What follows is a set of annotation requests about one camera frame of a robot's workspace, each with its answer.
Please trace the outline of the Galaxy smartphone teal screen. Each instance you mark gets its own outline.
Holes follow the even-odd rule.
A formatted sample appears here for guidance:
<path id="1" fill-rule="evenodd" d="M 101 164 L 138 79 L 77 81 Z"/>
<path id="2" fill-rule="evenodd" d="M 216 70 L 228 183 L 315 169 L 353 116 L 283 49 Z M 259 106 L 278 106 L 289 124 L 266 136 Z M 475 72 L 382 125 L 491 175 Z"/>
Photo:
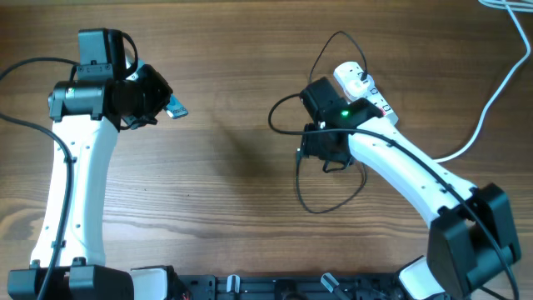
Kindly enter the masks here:
<path id="1" fill-rule="evenodd" d="M 165 112 L 172 119 L 183 118 L 188 115 L 187 109 L 178 101 L 176 96 L 170 96 L 169 103 L 165 106 Z"/>

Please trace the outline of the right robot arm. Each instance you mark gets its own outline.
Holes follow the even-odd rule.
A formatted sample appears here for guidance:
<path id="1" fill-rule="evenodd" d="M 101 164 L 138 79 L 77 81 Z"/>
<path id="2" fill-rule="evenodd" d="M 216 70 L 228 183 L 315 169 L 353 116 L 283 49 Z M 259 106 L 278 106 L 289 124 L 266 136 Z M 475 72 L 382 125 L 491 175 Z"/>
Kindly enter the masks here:
<path id="1" fill-rule="evenodd" d="M 399 273 L 413 299 L 446 293 L 467 298 L 505 273 L 519 292 L 511 266 L 521 247 L 506 193 L 458 177 L 403 137 L 367 98 L 348 102 L 321 78 L 299 97 L 311 116 L 301 149 L 325 164 L 360 162 L 378 172 L 421 215 L 429 228 L 427 253 Z"/>

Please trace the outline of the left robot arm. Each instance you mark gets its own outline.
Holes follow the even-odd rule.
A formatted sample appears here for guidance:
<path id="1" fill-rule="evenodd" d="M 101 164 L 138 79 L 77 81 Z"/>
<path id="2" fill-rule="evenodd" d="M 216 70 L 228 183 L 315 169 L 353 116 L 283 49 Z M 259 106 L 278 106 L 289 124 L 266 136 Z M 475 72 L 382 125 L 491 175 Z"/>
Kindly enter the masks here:
<path id="1" fill-rule="evenodd" d="M 128 272 L 106 265 L 102 216 L 107 170 L 118 134 L 186 114 L 162 75 L 127 52 L 119 30 L 78 34 L 80 59 L 49 95 L 52 178 L 39 238 L 26 269 L 8 274 L 14 299 L 131 299 Z"/>

